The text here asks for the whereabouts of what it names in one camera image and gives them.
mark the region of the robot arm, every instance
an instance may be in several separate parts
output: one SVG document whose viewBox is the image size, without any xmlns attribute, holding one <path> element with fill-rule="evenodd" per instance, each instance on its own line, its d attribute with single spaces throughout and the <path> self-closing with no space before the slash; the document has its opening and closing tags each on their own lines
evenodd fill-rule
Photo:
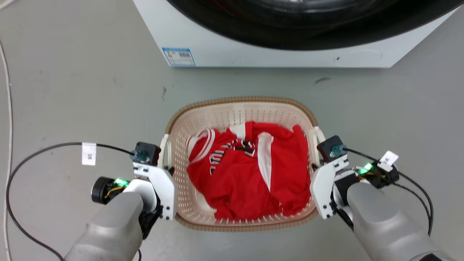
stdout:
<svg viewBox="0 0 464 261">
<path fill-rule="evenodd" d="M 382 175 L 360 180 L 357 172 L 347 169 L 348 156 L 343 147 L 338 136 L 318 146 L 326 164 L 315 171 L 310 190 L 322 218 L 339 214 L 373 261 L 451 260 L 379 190 L 389 184 Z M 399 180 L 391 170 L 389 182 Z"/>
<path fill-rule="evenodd" d="M 122 193 L 87 225 L 66 255 L 67 261 L 131 261 L 142 244 L 139 216 L 143 201 L 136 192 Z"/>
<path fill-rule="evenodd" d="M 158 168 L 159 147 L 137 143 L 135 178 L 100 177 L 92 200 L 105 204 L 66 255 L 67 261 L 131 261 L 158 219 L 174 220 L 177 184 L 174 169 Z"/>
</svg>

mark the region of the sticker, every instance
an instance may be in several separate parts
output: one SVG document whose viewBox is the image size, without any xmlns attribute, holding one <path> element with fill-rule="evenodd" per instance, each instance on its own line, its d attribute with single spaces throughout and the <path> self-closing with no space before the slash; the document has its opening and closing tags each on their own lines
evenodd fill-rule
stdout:
<svg viewBox="0 0 464 261">
<path fill-rule="evenodd" d="M 385 155 L 380 159 L 380 163 L 391 167 L 398 158 L 399 158 L 398 155 L 394 154 L 391 151 L 387 151 Z"/>
<path fill-rule="evenodd" d="M 163 52 L 171 66 L 195 66 L 192 52 L 188 48 L 163 48 Z"/>
<path fill-rule="evenodd" d="M 97 144 L 82 142 L 82 165 L 95 166 L 97 162 Z"/>
</svg>

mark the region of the basket handle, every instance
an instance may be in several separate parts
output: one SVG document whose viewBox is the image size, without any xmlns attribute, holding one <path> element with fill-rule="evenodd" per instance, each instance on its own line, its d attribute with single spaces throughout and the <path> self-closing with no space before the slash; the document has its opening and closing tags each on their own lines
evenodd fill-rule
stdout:
<svg viewBox="0 0 464 261">
<path fill-rule="evenodd" d="M 315 144 L 317 146 L 319 143 L 321 143 L 323 141 L 325 141 L 324 133 L 322 133 L 322 130 L 319 128 L 319 126 L 314 126 L 314 129 L 313 129 L 313 144 Z M 321 159 L 319 157 L 319 152 L 317 151 L 316 148 L 315 148 L 314 154 L 316 155 L 316 164 L 319 164 Z"/>
<path fill-rule="evenodd" d="M 169 134 L 164 134 L 163 139 L 160 143 L 161 153 L 160 157 L 158 158 L 158 168 L 164 167 L 164 156 L 166 156 L 166 163 L 168 167 L 172 166 L 171 161 L 171 142 L 168 141 Z"/>
</svg>

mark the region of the basket rim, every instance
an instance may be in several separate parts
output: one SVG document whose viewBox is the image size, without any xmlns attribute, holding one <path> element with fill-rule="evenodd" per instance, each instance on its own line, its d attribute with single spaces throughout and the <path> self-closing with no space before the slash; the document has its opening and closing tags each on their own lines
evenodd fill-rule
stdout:
<svg viewBox="0 0 464 261">
<path fill-rule="evenodd" d="M 302 103 L 296 100 L 289 99 L 289 98 L 277 98 L 277 97 L 247 96 L 247 97 L 231 97 L 231 98 L 213 99 L 213 100 L 207 100 L 207 101 L 202 101 L 202 102 L 196 102 L 196 103 L 192 103 L 187 106 L 184 106 L 180 110 L 178 110 L 169 120 L 165 133 L 171 134 L 175 122 L 187 111 L 201 108 L 201 107 L 211 106 L 211 105 L 227 104 L 227 103 L 243 103 L 243 102 L 283 103 L 283 104 L 293 105 L 296 108 L 302 110 L 304 114 L 308 116 L 311 124 L 313 124 L 314 127 L 319 126 L 319 123 L 317 122 L 316 117 L 314 117 L 314 114 L 308 108 L 306 108 L 306 106 L 304 106 Z"/>
<path fill-rule="evenodd" d="M 243 102 L 282 103 L 282 104 L 293 105 L 296 108 L 303 111 L 304 114 L 306 114 L 306 116 L 309 118 L 311 124 L 314 127 L 319 126 L 316 118 L 314 117 L 314 114 L 308 108 L 306 108 L 306 106 L 304 106 L 302 103 L 296 100 L 293 100 L 290 98 L 248 96 L 248 97 L 231 97 L 231 98 L 212 99 L 212 100 L 207 100 L 207 101 L 202 101 L 202 102 L 195 102 L 187 106 L 184 106 L 180 110 L 178 110 L 169 120 L 165 133 L 171 134 L 173 126 L 176 123 L 176 121 L 184 113 L 190 110 L 201 108 L 201 107 L 206 107 L 206 106 L 211 106 L 211 105 L 228 104 L 228 103 L 243 103 Z M 175 220 L 186 228 L 200 230 L 200 231 L 252 232 L 252 231 L 265 231 L 265 230 L 289 228 L 293 226 L 303 225 L 305 223 L 308 223 L 312 219 L 314 219 L 317 215 L 318 215 L 317 209 L 314 208 L 314 210 L 311 213 L 309 213 L 307 216 L 301 219 L 298 219 L 298 220 L 289 221 L 289 222 L 280 222 L 280 223 L 274 223 L 274 224 L 262 224 L 262 225 L 253 224 L 249 226 L 246 226 L 246 225 L 245 226 L 217 226 L 217 225 L 212 226 L 212 225 L 195 224 L 195 223 L 185 220 L 179 214 L 176 214 Z"/>
</svg>

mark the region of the white tag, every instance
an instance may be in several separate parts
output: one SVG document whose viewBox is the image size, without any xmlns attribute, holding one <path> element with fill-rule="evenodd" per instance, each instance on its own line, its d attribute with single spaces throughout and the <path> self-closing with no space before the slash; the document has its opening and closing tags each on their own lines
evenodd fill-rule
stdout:
<svg viewBox="0 0 464 261">
<path fill-rule="evenodd" d="M 386 170 L 386 171 L 391 171 L 393 163 L 398 159 L 398 155 L 394 154 L 391 151 L 387 151 L 385 155 L 380 159 L 380 163 L 377 164 L 380 168 Z"/>
<path fill-rule="evenodd" d="M 97 162 L 97 144 L 82 142 L 82 165 L 95 166 Z"/>
</svg>

